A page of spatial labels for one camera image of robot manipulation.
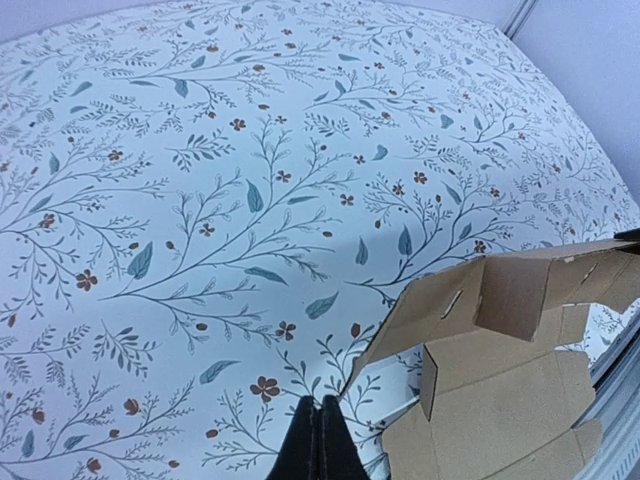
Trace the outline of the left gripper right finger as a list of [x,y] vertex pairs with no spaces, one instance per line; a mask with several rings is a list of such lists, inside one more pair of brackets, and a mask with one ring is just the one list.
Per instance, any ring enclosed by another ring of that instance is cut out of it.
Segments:
[[320,480],[370,480],[335,396],[323,397],[319,417]]

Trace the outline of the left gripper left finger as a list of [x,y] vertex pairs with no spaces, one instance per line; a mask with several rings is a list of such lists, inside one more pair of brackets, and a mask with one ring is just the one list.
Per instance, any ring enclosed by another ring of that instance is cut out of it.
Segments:
[[318,420],[314,398],[301,397],[267,480],[318,478]]

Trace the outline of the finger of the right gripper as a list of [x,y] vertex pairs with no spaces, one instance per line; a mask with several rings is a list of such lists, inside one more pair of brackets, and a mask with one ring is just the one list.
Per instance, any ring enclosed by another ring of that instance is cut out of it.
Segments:
[[640,240],[640,228],[635,228],[627,231],[617,232],[614,234],[614,238],[620,241],[639,241]]

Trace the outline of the brown cardboard box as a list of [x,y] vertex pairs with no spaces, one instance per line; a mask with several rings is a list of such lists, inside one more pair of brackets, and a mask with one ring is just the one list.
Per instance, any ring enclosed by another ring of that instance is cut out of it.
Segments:
[[639,296],[639,244],[605,240],[481,256],[409,283],[355,371],[423,352],[418,403],[383,432],[395,479],[572,479],[599,420],[589,359],[573,345],[592,304]]

